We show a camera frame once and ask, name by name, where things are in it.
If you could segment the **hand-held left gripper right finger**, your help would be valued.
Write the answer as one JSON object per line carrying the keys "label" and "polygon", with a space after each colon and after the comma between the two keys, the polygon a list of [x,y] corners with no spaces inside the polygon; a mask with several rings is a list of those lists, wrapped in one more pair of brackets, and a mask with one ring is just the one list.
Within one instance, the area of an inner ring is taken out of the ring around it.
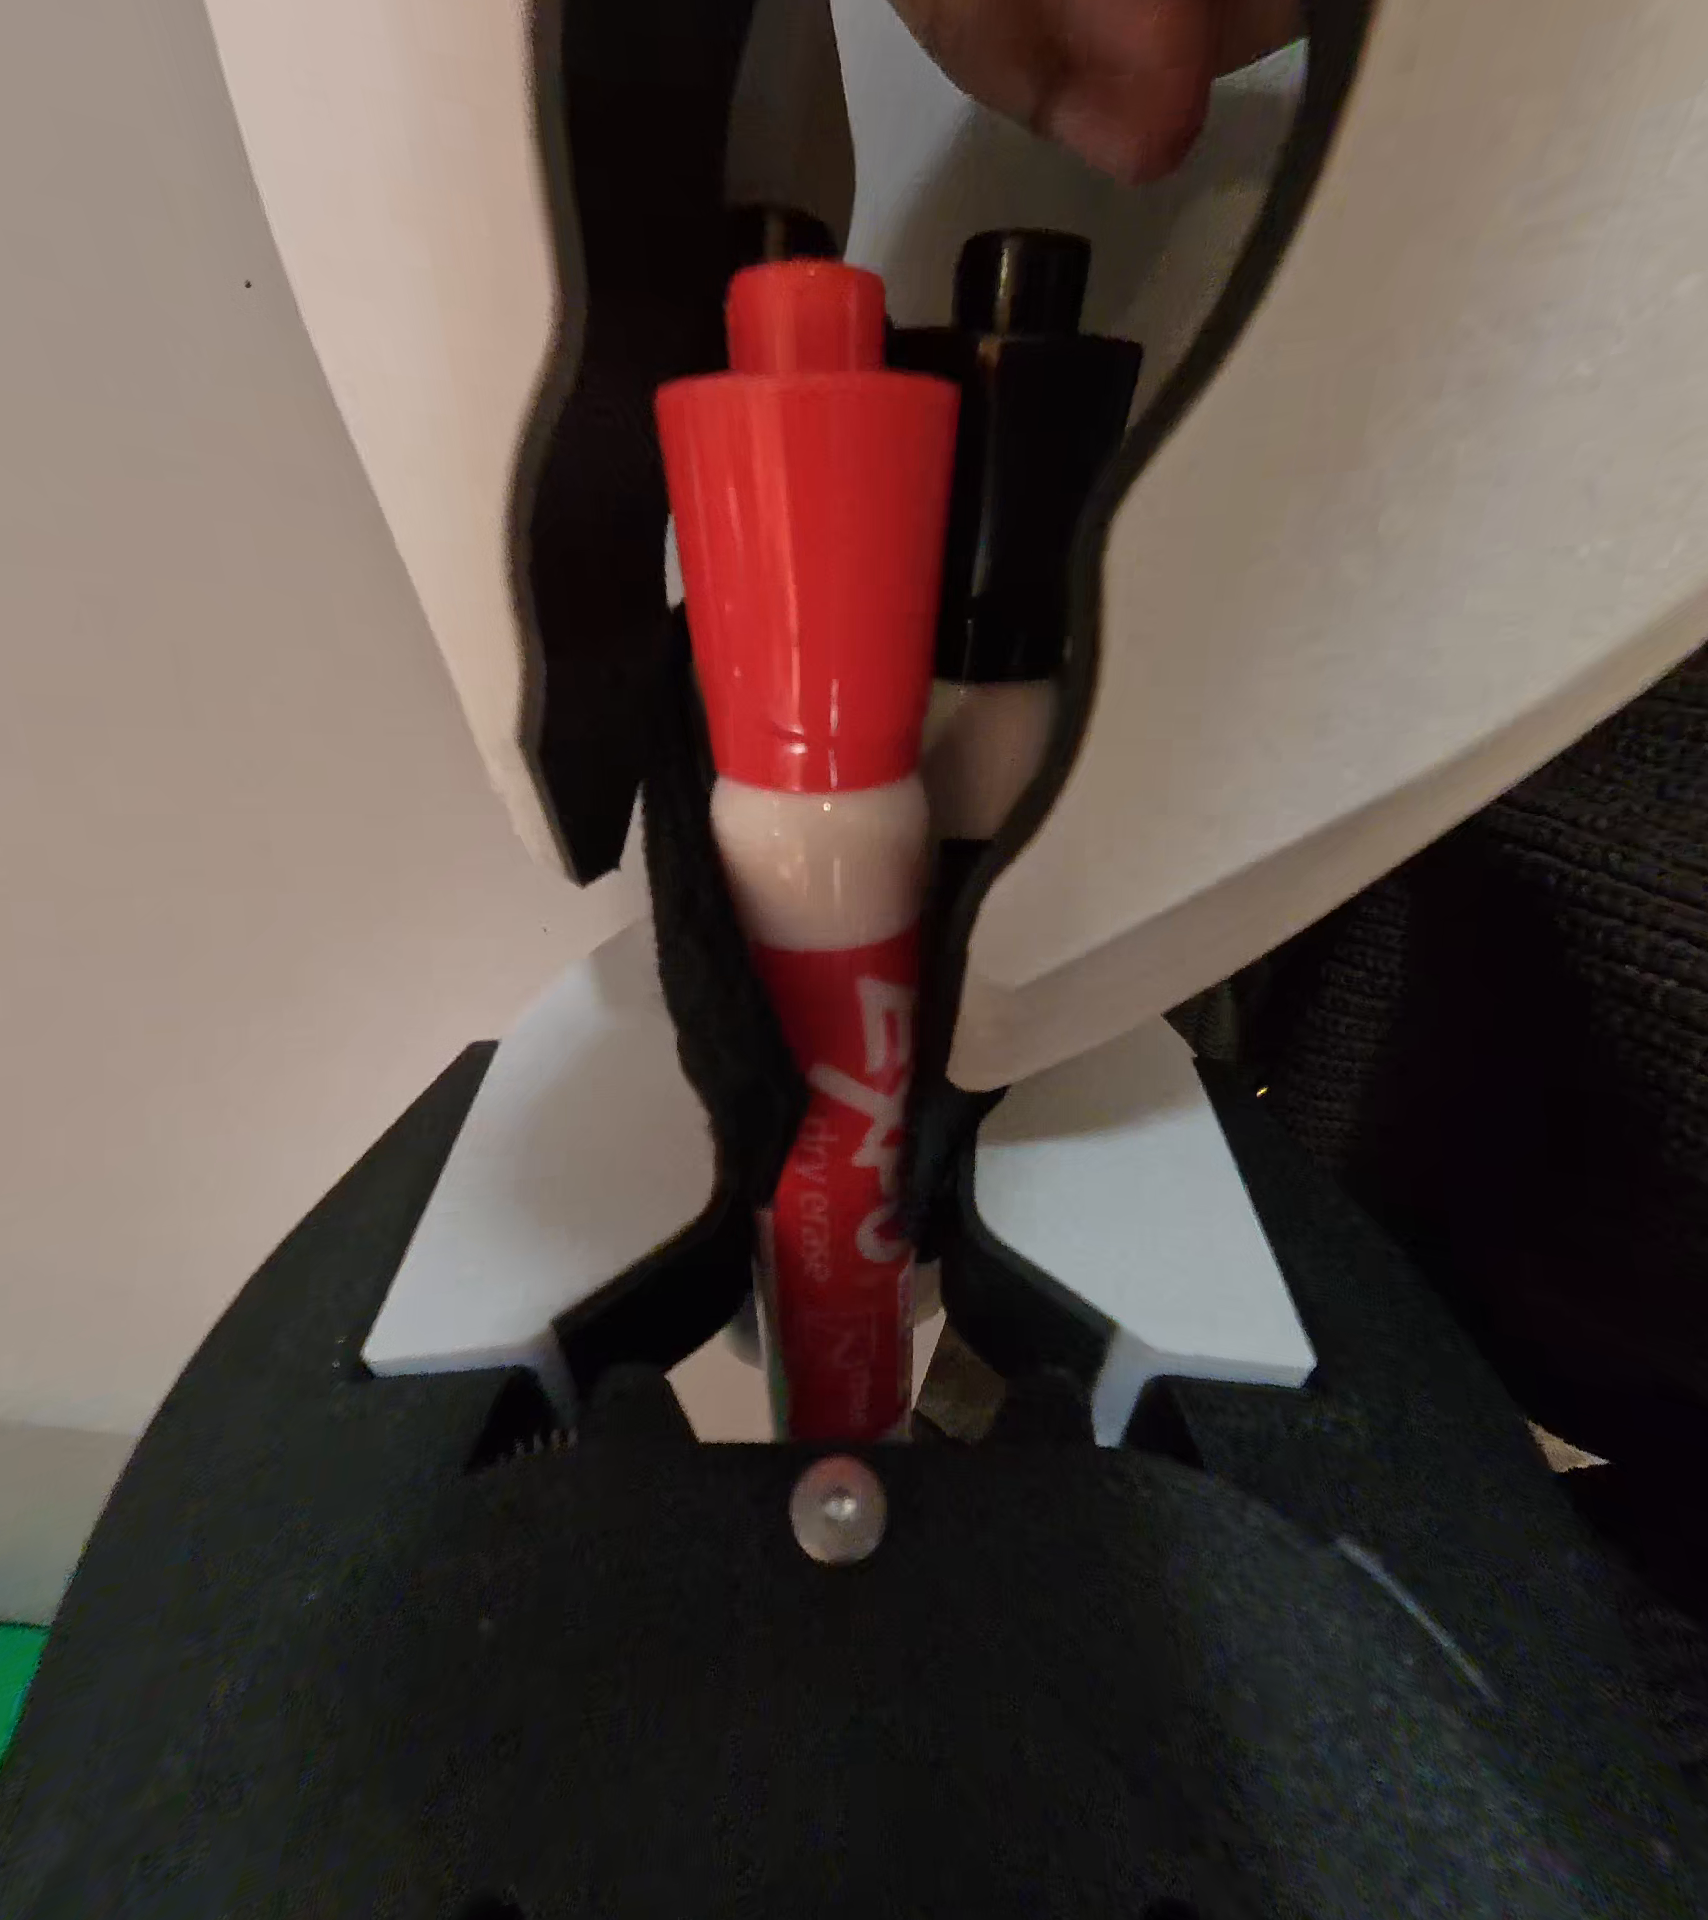
{"label": "hand-held left gripper right finger", "polygon": [[1009,1087],[962,1154],[948,1321],[1002,1380],[1071,1375],[1096,1444],[1160,1380],[1304,1388],[1317,1347],[1187,1038],[1146,1020]]}

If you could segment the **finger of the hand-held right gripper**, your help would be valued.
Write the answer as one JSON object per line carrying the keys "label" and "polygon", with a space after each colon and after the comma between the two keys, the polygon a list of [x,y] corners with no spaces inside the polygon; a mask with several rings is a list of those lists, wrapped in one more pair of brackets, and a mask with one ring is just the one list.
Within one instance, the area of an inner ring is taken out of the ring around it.
{"label": "finger of the hand-held right gripper", "polygon": [[1091,502],[960,1087],[1287,944],[1708,639],[1708,4],[1303,13],[1246,252]]}
{"label": "finger of the hand-held right gripper", "polygon": [[518,836],[613,874],[667,633],[655,390],[720,356],[753,4],[217,1],[244,156]]}

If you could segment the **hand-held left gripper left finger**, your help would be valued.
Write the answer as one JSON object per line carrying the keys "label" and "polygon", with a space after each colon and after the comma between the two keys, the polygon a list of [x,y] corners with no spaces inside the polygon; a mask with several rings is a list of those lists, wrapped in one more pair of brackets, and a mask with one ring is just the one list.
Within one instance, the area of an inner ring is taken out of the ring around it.
{"label": "hand-held left gripper left finger", "polygon": [[751,1239],[657,961],[582,960],[490,1052],[363,1364],[523,1369],[576,1412],[610,1369],[670,1369],[718,1335]]}

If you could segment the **red dry erase marker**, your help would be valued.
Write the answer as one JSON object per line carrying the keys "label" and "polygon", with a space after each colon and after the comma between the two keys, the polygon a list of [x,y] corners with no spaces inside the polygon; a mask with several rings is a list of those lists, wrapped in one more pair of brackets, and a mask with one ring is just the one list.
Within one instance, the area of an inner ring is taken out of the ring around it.
{"label": "red dry erase marker", "polygon": [[756,1289],[778,1432],[875,1444],[910,1412],[900,1162],[960,396],[888,367],[884,281],[840,260],[740,270],[725,340],[723,371],[660,387],[657,424],[717,770],[709,819],[804,1081]]}

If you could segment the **person's right hand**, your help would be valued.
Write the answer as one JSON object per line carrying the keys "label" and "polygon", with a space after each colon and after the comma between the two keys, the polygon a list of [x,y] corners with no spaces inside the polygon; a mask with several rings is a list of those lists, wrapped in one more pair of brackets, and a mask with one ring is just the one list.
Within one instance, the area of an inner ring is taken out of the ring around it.
{"label": "person's right hand", "polygon": [[950,84],[1128,185],[1168,177],[1219,80],[1303,39],[1301,1],[895,1]]}

